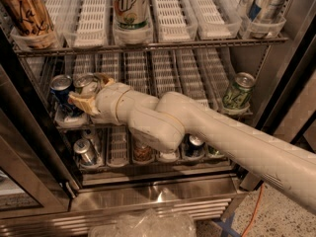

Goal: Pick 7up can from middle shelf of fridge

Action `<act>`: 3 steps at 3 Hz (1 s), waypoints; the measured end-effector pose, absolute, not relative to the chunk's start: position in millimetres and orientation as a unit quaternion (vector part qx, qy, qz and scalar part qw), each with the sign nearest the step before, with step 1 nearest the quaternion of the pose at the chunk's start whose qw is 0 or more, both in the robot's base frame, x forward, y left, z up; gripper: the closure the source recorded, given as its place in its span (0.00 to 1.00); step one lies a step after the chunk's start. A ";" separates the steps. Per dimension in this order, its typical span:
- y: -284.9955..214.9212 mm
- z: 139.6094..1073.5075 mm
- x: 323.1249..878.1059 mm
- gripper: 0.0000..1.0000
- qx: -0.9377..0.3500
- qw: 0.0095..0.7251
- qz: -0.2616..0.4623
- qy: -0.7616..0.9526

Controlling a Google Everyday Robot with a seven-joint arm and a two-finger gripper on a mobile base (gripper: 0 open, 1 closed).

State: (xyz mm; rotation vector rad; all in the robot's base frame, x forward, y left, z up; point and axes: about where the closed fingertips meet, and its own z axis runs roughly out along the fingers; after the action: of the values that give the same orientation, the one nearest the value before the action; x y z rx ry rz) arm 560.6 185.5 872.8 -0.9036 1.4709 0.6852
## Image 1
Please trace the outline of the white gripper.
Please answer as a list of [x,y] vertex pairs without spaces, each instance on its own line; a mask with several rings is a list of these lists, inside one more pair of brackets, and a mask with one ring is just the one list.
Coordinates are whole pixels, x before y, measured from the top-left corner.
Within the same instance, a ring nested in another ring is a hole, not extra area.
[[69,93],[69,99],[80,110],[91,116],[96,124],[119,124],[117,105],[120,98],[131,87],[122,83],[115,83],[115,79],[106,73],[95,73],[100,86],[105,87],[97,95],[81,95]]

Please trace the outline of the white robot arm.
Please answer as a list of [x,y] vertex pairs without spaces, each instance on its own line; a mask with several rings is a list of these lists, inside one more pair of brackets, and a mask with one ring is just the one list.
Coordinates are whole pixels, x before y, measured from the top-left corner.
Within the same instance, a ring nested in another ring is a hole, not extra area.
[[101,124],[125,125],[165,153],[195,135],[308,211],[316,212],[316,155],[222,115],[178,92],[156,98],[107,78],[97,93],[70,92],[77,108]]

